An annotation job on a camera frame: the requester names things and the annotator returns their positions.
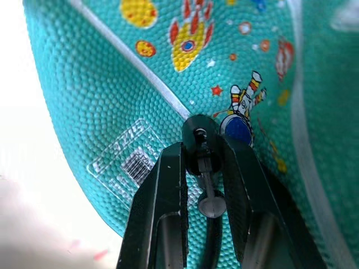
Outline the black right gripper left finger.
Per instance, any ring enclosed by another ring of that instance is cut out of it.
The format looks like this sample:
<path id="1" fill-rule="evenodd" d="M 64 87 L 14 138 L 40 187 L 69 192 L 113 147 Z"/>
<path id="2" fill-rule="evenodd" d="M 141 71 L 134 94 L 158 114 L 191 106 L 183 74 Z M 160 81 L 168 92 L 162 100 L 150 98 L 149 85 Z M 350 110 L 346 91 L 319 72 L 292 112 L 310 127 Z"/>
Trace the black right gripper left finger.
<path id="1" fill-rule="evenodd" d="M 187 181 L 185 151 L 165 148 L 135 193 L 117 268 L 187 266 Z"/>

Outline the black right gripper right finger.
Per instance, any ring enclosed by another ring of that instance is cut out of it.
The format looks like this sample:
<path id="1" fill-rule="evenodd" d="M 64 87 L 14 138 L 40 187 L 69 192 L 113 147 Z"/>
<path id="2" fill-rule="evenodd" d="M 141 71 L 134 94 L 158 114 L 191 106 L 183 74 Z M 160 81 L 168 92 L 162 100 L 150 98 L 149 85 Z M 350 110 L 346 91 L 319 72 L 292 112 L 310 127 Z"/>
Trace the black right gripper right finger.
<path id="1" fill-rule="evenodd" d="M 244 142 L 219 136 L 224 195 L 242 268 L 326 268 L 286 187 Z"/>

